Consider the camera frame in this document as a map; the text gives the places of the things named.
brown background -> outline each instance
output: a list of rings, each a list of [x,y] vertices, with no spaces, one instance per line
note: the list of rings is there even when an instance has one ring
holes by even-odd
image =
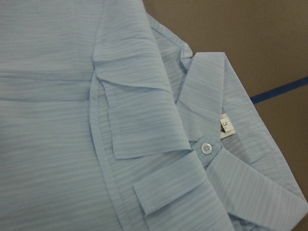
[[[223,51],[248,95],[308,76],[307,0],[144,0],[194,53]],[[308,199],[308,85],[255,104]],[[308,230],[308,216],[293,229]]]

clothing tag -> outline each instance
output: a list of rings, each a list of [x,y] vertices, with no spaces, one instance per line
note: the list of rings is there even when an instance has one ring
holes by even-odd
[[[220,123],[221,123],[221,131],[220,131],[221,139],[235,133],[235,129],[226,113],[221,115]]]

shirt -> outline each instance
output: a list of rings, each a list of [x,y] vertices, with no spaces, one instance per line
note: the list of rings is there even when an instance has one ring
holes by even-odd
[[[138,0],[2,5],[1,230],[290,230],[307,213],[224,53],[193,57]]]

